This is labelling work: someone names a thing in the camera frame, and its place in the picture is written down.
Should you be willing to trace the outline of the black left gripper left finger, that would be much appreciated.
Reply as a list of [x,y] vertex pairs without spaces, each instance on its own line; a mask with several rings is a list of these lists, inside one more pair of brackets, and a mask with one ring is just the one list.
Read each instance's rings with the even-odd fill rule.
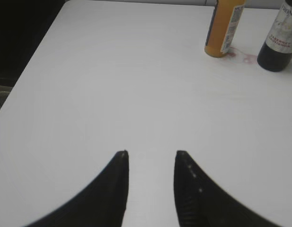
[[31,227],[120,227],[129,191],[129,155],[115,153],[80,193]]

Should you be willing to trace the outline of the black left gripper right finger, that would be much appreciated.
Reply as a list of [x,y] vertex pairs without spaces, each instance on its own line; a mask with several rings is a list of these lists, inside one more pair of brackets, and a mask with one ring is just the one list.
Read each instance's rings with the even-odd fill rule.
[[173,191],[181,227],[274,227],[218,186],[188,152],[177,151]]

